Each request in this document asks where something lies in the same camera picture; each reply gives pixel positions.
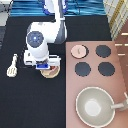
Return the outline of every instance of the black table surface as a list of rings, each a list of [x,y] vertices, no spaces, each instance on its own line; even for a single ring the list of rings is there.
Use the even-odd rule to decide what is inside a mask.
[[[10,17],[0,50],[0,128],[66,128],[65,42],[48,44],[50,55],[59,55],[60,73],[44,78],[40,71],[18,68],[15,78],[6,76],[13,54],[20,56],[31,22],[53,16]],[[66,17],[67,41],[111,41],[107,16]]]

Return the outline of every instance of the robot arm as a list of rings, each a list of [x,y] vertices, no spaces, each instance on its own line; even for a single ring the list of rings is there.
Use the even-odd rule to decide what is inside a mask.
[[[63,4],[63,13],[65,13],[67,11],[67,0],[62,0],[62,4]],[[45,14],[53,14],[55,13],[54,11],[54,5],[52,0],[44,0],[44,13]]]
[[[25,65],[36,65],[36,69],[49,69],[59,66],[58,56],[50,56],[47,43],[62,44],[67,38],[65,18],[62,12],[62,1],[52,0],[56,22],[33,22],[27,30],[26,43],[28,50],[24,53]]]

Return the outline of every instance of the black circle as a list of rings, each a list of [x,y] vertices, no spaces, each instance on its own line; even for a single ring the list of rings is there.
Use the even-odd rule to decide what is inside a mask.
[[[106,45],[99,45],[96,48],[96,54],[102,58],[106,58],[111,55],[111,49]]]
[[[109,62],[102,62],[98,66],[100,74],[103,76],[112,76],[115,72],[114,66]]]
[[[75,66],[75,72],[79,76],[82,76],[82,77],[88,76],[90,71],[91,71],[91,68],[89,64],[87,64],[86,62],[79,62]]]

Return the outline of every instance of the blue floor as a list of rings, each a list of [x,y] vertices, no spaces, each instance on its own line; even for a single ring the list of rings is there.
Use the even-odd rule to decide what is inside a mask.
[[[68,12],[70,13],[65,15],[106,15],[103,0],[68,0]],[[42,3],[38,0],[14,0],[10,16],[45,16],[45,14]]]

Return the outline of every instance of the white spoon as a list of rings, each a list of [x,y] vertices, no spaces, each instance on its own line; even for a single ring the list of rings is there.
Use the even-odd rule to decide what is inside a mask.
[[[16,68],[16,62],[17,62],[17,54],[14,54],[12,65],[7,70],[7,76],[9,77],[15,77],[17,75],[17,68]]]

